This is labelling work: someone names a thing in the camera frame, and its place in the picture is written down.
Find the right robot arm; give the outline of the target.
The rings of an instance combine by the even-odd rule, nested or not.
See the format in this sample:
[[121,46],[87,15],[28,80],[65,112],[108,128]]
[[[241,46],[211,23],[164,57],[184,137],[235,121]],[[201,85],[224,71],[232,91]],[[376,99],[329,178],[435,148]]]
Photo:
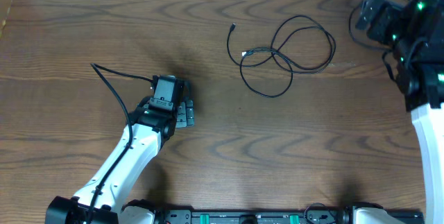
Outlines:
[[389,78],[404,96],[418,138],[425,223],[443,222],[443,0],[361,0],[355,28],[397,62]]

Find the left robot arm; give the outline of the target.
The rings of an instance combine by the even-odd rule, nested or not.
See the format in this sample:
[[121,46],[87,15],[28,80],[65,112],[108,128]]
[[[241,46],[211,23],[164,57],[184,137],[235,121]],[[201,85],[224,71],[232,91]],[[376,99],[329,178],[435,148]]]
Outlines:
[[57,196],[46,210],[46,223],[162,223],[163,214],[126,198],[148,163],[176,128],[194,125],[189,82],[154,76],[154,94],[128,114],[115,149],[95,175],[71,198]]

